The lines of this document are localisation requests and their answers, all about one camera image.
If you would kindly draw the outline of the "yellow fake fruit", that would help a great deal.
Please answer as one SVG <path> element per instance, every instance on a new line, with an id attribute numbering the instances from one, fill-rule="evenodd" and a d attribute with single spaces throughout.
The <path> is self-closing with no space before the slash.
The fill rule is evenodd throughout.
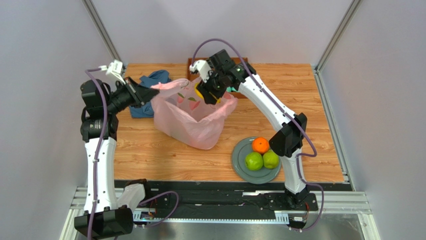
<path id="1" fill-rule="evenodd" d="M 199 83 L 196 83 L 195 85 L 194 85 L 194 92 L 195 92 L 195 94 L 199 97 L 199 98 L 201 98 L 202 100 L 204 100 L 205 98 L 204 98 L 204 96 L 202 95 L 202 93 L 198 90 L 198 85 L 199 85 Z M 216 105 L 217 103 L 220 103 L 221 102 L 221 99 L 220 98 L 216 98 L 215 99 L 215 101 L 214 101 L 214 103 L 210 103 L 211 105 Z"/>

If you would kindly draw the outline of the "pink translucent plastic bag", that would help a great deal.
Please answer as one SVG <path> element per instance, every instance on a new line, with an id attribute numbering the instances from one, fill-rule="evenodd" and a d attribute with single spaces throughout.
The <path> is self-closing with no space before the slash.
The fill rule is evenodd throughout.
<path id="1" fill-rule="evenodd" d="M 153 85 L 159 93 L 150 103 L 157 130 L 191 147 L 209 150 L 217 144 L 238 100 L 226 92 L 217 104 L 206 104 L 195 92 L 200 82 L 199 77 L 179 78 Z"/>

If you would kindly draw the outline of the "orange fake fruit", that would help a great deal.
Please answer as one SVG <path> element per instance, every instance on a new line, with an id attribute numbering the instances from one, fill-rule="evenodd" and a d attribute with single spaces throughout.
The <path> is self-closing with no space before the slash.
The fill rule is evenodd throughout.
<path id="1" fill-rule="evenodd" d="M 252 150 L 261 155 L 270 150 L 269 141 L 264 137 L 256 137 L 251 144 Z"/>

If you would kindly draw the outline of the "green fake apple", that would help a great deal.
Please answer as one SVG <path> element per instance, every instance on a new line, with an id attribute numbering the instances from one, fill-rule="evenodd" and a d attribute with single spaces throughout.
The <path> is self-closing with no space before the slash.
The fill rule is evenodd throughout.
<path id="1" fill-rule="evenodd" d="M 258 171 L 264 166 L 263 156 L 258 152 L 250 152 L 245 157 L 245 165 L 250 171 Z"/>

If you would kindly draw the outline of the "green fake pear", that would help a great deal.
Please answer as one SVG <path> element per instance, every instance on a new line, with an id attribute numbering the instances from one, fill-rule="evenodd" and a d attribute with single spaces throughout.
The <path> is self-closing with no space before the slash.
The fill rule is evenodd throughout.
<path id="1" fill-rule="evenodd" d="M 263 166 L 267 169 L 275 169 L 280 165 L 280 157 L 272 150 L 267 151 L 262 156 Z"/>

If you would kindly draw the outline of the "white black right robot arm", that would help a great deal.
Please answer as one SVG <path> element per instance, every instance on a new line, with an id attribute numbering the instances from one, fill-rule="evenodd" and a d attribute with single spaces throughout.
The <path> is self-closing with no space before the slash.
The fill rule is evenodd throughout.
<path id="1" fill-rule="evenodd" d="M 254 103 L 276 131 L 269 146 L 282 163 L 286 190 L 295 196 L 307 193 L 298 160 L 307 127 L 306 115 L 286 107 L 247 61 L 236 63 L 224 49 L 206 60 L 192 60 L 189 71 L 200 76 L 196 89 L 207 104 L 216 104 L 228 87 L 235 88 Z"/>

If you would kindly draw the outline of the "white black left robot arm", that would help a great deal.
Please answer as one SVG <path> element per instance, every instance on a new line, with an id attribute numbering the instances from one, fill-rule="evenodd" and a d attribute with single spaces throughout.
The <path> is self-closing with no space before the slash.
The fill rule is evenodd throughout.
<path id="1" fill-rule="evenodd" d="M 130 234 L 133 212 L 150 192 L 146 179 L 128 182 L 116 195 L 114 159 L 119 120 L 117 114 L 129 106 L 142 107 L 159 94 L 158 89 L 141 86 L 132 78 L 116 81 L 116 91 L 99 79 L 80 86 L 85 103 L 80 133 L 87 155 L 88 183 L 84 213 L 74 227 L 89 240 Z"/>

